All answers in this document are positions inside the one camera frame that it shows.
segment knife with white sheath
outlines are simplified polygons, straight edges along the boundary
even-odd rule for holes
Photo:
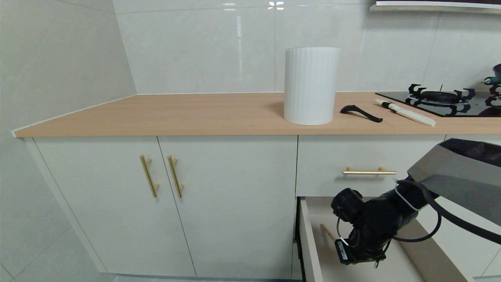
[[[401,116],[404,116],[408,119],[416,121],[418,123],[421,123],[421,124],[424,124],[427,126],[431,126],[431,127],[435,126],[435,124],[436,124],[436,122],[433,119],[426,117],[424,115],[421,115],[417,112],[413,112],[411,110],[401,108],[392,102],[376,99],[376,103],[380,104],[383,108],[390,109],[391,111],[393,111]]]

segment countertop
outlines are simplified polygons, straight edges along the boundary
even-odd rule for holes
[[[305,126],[283,118],[283,93],[135,95],[80,110],[14,132],[16,137],[138,135],[297,135],[297,134],[501,134],[501,118],[439,117],[429,127],[377,105],[374,92],[337,92],[332,122]],[[360,114],[341,114],[355,104],[382,117],[375,123]]]

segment open drawer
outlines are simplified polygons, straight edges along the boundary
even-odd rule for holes
[[[337,234],[337,217],[332,213],[331,200],[332,197],[299,198],[296,239],[300,243],[299,258],[306,282],[472,281],[460,274],[432,239],[404,244],[393,240],[386,251],[387,258],[377,269],[374,269],[373,262],[341,264],[334,242],[320,228],[320,224],[324,224],[332,234]],[[348,236],[351,229],[351,224],[341,221],[339,230],[342,236]],[[399,232],[399,236],[417,238],[423,235],[424,229],[414,220],[402,230],[403,235]]]

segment black glass cooktop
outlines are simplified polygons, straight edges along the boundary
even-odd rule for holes
[[[476,92],[474,89],[429,91],[418,86],[420,85],[412,84],[408,92],[377,92],[376,94],[438,116],[501,116],[501,95],[495,91],[495,88],[491,92]]]

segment sticker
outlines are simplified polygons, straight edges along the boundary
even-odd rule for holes
[[[341,241],[338,241],[338,246],[339,246],[339,251],[341,252],[341,256],[343,257],[344,260],[348,260],[348,256],[346,255],[346,251],[344,250],[343,243]]]

